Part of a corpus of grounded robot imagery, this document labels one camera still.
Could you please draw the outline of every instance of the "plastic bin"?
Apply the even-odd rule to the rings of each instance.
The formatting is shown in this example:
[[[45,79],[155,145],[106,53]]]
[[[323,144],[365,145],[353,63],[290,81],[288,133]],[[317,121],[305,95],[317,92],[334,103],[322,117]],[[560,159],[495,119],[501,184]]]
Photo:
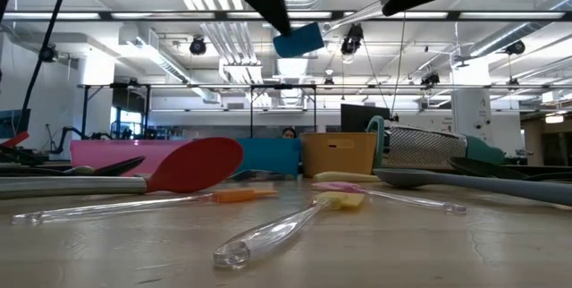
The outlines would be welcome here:
[[[72,140],[71,165],[94,168],[144,156],[141,165],[123,176],[151,174],[178,147],[191,140]]]
[[[145,156],[143,163],[124,176],[151,174],[178,147],[191,140],[73,140],[71,165],[103,167],[122,160]],[[300,140],[237,139],[244,160],[236,173],[264,170],[298,176]]]
[[[304,133],[302,162],[304,175],[321,172],[371,174],[377,134],[369,132]]]
[[[298,176],[300,140],[237,139],[237,141],[244,149],[244,160],[236,173],[263,170]]]

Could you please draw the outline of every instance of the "blue spatula head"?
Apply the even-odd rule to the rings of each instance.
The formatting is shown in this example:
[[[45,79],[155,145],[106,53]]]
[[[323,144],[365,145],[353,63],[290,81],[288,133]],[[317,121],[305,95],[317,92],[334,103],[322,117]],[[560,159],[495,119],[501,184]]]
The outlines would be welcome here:
[[[276,53],[283,58],[301,56],[324,47],[322,32],[316,22],[293,30],[288,37],[278,36],[273,42]]]

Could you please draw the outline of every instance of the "yellow basket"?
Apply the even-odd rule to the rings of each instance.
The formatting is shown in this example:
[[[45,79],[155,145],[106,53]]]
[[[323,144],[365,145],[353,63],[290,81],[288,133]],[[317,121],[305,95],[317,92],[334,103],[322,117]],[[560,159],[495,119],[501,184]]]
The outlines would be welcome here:
[[[302,163],[304,175],[321,172],[371,174],[377,134],[370,132],[304,133]]]

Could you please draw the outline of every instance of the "table surface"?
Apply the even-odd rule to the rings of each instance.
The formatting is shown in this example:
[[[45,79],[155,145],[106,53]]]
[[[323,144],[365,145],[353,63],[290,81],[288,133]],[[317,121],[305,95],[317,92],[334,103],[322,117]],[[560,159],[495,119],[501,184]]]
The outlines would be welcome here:
[[[36,226],[10,225],[10,216],[134,198],[0,201],[2,287],[520,288],[565,287],[572,279],[572,212],[444,186],[383,189],[465,204],[466,216],[371,198],[356,212],[322,213],[288,250],[267,261],[240,271],[215,269],[218,246],[306,207],[313,195],[307,182],[224,186],[275,188],[280,196]]]

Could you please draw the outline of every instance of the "person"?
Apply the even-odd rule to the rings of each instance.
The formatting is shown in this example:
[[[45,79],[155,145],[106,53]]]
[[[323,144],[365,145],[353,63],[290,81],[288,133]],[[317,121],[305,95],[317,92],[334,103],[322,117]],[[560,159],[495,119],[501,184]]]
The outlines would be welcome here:
[[[296,131],[294,131],[294,129],[291,127],[286,127],[286,128],[284,128],[284,130],[282,130],[282,137],[295,139],[296,138]]]

